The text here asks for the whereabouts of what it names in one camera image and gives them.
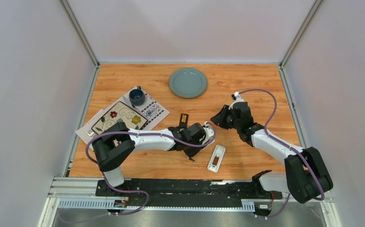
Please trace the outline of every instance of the white wall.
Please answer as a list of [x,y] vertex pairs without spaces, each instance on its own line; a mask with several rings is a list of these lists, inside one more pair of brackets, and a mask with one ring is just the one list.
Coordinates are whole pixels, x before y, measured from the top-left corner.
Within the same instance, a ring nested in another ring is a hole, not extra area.
[[365,1],[326,0],[286,71],[343,226],[365,226]]
[[313,0],[69,0],[100,61],[281,61]]
[[0,227],[37,225],[93,73],[58,1],[0,0]]

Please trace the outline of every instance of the round plate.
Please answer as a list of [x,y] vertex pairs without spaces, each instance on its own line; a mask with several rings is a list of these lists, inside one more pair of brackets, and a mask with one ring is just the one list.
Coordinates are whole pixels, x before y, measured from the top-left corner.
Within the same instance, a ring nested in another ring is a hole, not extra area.
[[195,98],[206,90],[207,78],[197,69],[182,68],[171,75],[169,87],[181,98]]

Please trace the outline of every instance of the wood grain surface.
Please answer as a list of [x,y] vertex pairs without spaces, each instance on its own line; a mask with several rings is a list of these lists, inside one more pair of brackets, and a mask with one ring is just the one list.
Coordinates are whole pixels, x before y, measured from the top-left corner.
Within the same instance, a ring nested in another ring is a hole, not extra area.
[[[194,99],[174,95],[168,87],[170,75],[183,67],[202,71],[207,79],[206,91]],[[188,125],[203,124],[216,115],[224,104],[232,103],[231,94],[249,88],[264,88],[277,98],[277,112],[269,129],[286,141],[299,144],[276,65],[225,64],[104,64],[101,65],[85,123],[100,109],[105,109],[133,86],[142,88],[170,111],[154,130],[178,126],[181,113],[189,114]],[[249,92],[243,98],[254,120],[264,124],[272,113],[272,98],[263,92]],[[216,142],[189,161],[183,151],[147,150],[132,153],[121,165],[126,178],[232,179],[245,180],[263,170],[283,172],[284,166],[266,152],[242,142],[236,130],[216,128]],[[216,144],[226,147],[218,173],[207,170]],[[80,140],[70,176],[101,177],[98,166],[85,156]]]

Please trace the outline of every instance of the metal frame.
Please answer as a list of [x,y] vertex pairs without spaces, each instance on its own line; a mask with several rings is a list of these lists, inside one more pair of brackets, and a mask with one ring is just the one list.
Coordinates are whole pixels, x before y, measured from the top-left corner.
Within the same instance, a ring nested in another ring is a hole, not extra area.
[[[72,26],[74,27],[76,33],[78,34],[86,52],[88,53],[90,59],[92,60],[93,64],[96,66],[95,74],[92,78],[92,82],[90,85],[90,89],[88,92],[88,95],[86,97],[85,106],[83,108],[82,114],[80,116],[80,122],[79,127],[81,127],[84,124],[84,119],[86,117],[86,113],[89,107],[89,103],[91,100],[91,96],[94,90],[94,86],[97,80],[98,72],[100,69],[100,62],[97,60],[91,46],[89,45],[72,9],[69,5],[68,0],[58,0],[61,5],[64,8],[65,13],[67,14],[68,18],[70,19],[70,22],[72,23]],[[306,16],[304,22],[302,23],[300,29],[298,30],[295,38],[293,39],[290,47],[288,48],[286,54],[284,55],[281,62],[270,62],[270,63],[260,63],[260,64],[276,64],[278,65],[281,81],[284,86],[285,94],[290,106],[290,110],[292,113],[292,117],[294,120],[294,124],[297,130],[298,138],[300,141],[301,146],[306,147],[306,138],[303,134],[302,128],[301,128],[301,120],[298,116],[296,109],[295,109],[295,100],[294,97],[291,94],[291,87],[287,80],[287,74],[285,71],[285,66],[287,65],[288,61],[290,60],[290,57],[292,56],[297,44],[299,43],[300,39],[306,32],[310,22],[314,18],[315,14],[317,13],[318,9],[321,6],[321,3],[323,0],[315,0],[312,8],[310,9],[308,15]],[[151,63],[159,63],[159,62],[111,62],[114,64],[117,63],[132,63],[132,64],[138,64],[138,63],[144,63],[144,64],[151,64]],[[192,63],[192,62],[164,62],[164,63]],[[214,62],[201,62],[203,64],[209,64]],[[255,62],[237,62],[239,64],[254,64]],[[78,144],[78,137],[74,136],[74,142],[71,147],[71,155],[70,160],[68,162],[67,167],[70,168],[73,160],[73,156],[75,154],[75,150]],[[55,213],[58,207],[63,206],[70,206],[72,205],[73,208],[96,208],[96,209],[105,209],[105,207],[108,205],[106,202],[112,202],[114,200],[125,200],[126,197],[96,197],[96,186],[97,181],[101,180],[102,178],[86,178],[86,177],[55,177],[52,183],[52,186],[50,188],[49,194],[47,196],[47,200],[45,203],[45,207],[43,209],[42,215],[40,217],[40,221],[38,226],[40,227],[50,227],[52,226],[54,222]],[[245,210],[245,205],[248,206],[253,202],[265,202],[268,200],[243,200],[243,209]],[[328,227],[335,227],[341,226],[340,220],[337,215],[337,211],[334,205],[334,200],[331,197],[330,192],[326,193],[326,200],[323,202],[311,200],[309,202],[318,202],[321,205],[321,208],[323,210],[323,215],[326,221],[326,224]],[[176,208],[165,208],[165,207],[157,207],[152,208],[152,210],[181,210]],[[203,209],[194,209],[194,208],[185,208],[182,210],[203,210]],[[206,211],[214,211],[213,208],[207,208],[204,209]]]

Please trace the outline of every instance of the mug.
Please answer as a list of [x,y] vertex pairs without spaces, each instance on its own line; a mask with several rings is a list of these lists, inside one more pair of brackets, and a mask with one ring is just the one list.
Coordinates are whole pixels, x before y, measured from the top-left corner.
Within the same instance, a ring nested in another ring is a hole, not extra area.
[[138,86],[137,89],[134,89],[129,92],[129,101],[131,101],[132,105],[140,106],[144,104],[145,94],[142,91],[141,86]]

